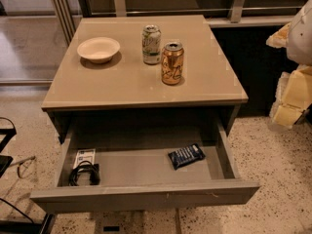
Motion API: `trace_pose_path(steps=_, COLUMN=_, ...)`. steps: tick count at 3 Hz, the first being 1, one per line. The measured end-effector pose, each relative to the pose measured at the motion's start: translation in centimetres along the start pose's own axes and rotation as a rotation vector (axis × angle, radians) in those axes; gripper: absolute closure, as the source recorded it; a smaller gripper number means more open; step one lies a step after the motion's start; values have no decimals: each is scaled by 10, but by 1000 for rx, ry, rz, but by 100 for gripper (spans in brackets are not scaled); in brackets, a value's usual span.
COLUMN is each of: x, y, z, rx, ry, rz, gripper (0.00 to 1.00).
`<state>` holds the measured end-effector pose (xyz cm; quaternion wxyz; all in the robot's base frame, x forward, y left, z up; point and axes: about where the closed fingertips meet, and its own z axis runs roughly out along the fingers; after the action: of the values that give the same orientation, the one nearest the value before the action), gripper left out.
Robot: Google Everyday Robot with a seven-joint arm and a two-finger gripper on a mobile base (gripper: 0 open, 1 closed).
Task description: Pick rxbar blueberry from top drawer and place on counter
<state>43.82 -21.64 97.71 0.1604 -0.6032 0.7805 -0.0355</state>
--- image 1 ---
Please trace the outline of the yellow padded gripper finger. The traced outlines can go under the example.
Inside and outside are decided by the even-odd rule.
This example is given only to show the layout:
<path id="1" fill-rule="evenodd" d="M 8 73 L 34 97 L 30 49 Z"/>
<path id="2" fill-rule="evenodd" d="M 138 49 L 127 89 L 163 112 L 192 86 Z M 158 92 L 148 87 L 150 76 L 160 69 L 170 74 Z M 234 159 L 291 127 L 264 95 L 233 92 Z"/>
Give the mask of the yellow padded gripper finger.
<path id="1" fill-rule="evenodd" d="M 300 65 L 278 80 L 269 117 L 274 124 L 291 128 L 312 104 L 312 67 Z"/>
<path id="2" fill-rule="evenodd" d="M 266 40 L 266 45 L 273 48 L 285 48 L 287 45 L 290 26 L 291 24 L 287 23 L 274 34 L 269 36 Z"/>

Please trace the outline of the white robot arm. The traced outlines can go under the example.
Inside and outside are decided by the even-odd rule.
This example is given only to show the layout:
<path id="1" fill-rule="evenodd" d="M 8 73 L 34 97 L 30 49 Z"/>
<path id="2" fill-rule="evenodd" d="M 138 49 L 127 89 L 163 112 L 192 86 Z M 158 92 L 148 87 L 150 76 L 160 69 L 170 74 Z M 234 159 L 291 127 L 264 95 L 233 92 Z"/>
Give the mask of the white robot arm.
<path id="1" fill-rule="evenodd" d="M 287 58 L 298 64 L 295 71 L 283 72 L 279 78 L 269 113 L 273 124 L 290 129 L 312 104 L 312 0 L 266 44 L 285 48 Z"/>

